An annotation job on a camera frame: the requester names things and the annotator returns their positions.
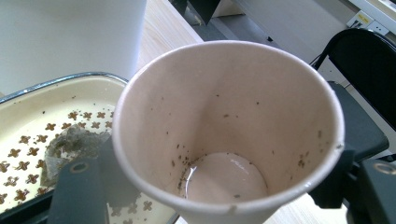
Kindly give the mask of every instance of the cup rim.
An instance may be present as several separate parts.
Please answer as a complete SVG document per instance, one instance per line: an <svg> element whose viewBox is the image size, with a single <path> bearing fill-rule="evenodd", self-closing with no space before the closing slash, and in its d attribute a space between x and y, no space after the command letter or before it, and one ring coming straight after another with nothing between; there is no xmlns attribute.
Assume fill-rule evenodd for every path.
<svg viewBox="0 0 396 224"><path fill-rule="evenodd" d="M169 193L163 189L158 189L150 185L149 182L145 181L141 178L132 168L130 163L127 160L126 154L123 151L123 145L120 139L120 124L122 109L124 107L125 98L127 97L130 89L134 86L134 83L140 78L140 76L151 67L153 64L158 62L160 59L164 57L169 57L170 55L178 52L182 49L192 49L199 48L202 45L250 45L254 47L259 47L266 50L271 50L277 54L283 54L286 58L296 61L301 66L304 66L306 69L311 70L311 75L314 76L315 84L320 85L325 92L327 92L326 97L329 98L329 101L332 103L332 114L334 115L334 127L336 127L335 135L332 139L332 144L330 146L331 150L328 151L327 155L323 158L323 163L321 163L310 175L306 178L302 179L297 184L294 184L288 189L282 190L274 195L270 195L268 197L260 198L257 200L246 201L241 203L201 203L195 202L191 200L184 199L175 194ZM128 176L129 180L135 184L135 186L147 194L152 199L159 201L161 203L167 204L168 206L173 207L175 210L182 211L190 211L196 213L205 213L211 215L224 215L230 212L230 208L232 206L237 206L234 211L235 214L250 214L255 212L260 212L263 209L275 209L281 206L284 203L288 203L299 196L303 195L306 192L309 192L315 186L317 186L332 170L334 165L338 162L339 157L344 149L344 136L345 136L345 127L344 127L344 116L342 112L341 105L338 101L338 98L335 95L335 92L331 89L328 83L324 80L324 78L312 68L310 65L297 58L296 56L287 53L286 51L275 49L270 46L265 46L263 44L257 44L247 41L236 41L236 40L218 40L211 42L204 42L198 44L192 44L188 46L184 46L178 49L173 49L168 51L167 53L157 57L142 69L140 69L133 78L129 81L124 91L122 92L120 99L115 108L114 116L113 116L113 144L116 157L120 163L120 167L123 172Z"/></svg>

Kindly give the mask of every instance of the chair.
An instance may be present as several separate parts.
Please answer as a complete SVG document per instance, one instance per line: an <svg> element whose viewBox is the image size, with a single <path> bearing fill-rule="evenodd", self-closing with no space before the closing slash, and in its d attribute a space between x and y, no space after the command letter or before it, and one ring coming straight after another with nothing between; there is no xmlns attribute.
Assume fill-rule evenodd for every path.
<svg viewBox="0 0 396 224"><path fill-rule="evenodd" d="M329 60L346 80L396 131L396 46L384 36L364 29L335 35L312 66ZM346 150L362 161L389 147L388 138L345 88L329 82L343 108Z"/></svg>

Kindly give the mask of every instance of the cup bottom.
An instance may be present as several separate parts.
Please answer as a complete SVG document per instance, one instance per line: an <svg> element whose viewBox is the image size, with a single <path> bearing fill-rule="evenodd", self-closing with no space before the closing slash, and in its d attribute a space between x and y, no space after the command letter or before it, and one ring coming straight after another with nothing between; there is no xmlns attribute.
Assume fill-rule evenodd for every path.
<svg viewBox="0 0 396 224"><path fill-rule="evenodd" d="M180 180L180 196L200 203L241 203L267 196L260 171L234 153L206 154Z"/></svg>

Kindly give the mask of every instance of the chair seat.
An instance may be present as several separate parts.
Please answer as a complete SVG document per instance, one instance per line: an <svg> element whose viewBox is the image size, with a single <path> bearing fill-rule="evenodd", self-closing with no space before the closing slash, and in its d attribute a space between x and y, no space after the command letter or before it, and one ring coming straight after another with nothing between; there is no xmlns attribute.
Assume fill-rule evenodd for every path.
<svg viewBox="0 0 396 224"><path fill-rule="evenodd" d="M361 105L335 82L329 82L343 108L346 124L345 149L355 151L355 160L362 161L387 149L388 138L364 111Z"/></svg>

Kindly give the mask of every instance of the used tea bag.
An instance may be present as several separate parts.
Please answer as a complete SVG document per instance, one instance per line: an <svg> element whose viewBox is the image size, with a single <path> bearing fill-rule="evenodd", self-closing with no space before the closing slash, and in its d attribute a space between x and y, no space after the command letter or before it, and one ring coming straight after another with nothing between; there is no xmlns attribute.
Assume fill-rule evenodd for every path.
<svg viewBox="0 0 396 224"><path fill-rule="evenodd" d="M109 133L91 133L77 124L64 130L48 146L45 155L45 166L41 175L41 185L55 187L58 175L62 168L70 161L82 158L95 159L98 148Z"/></svg>

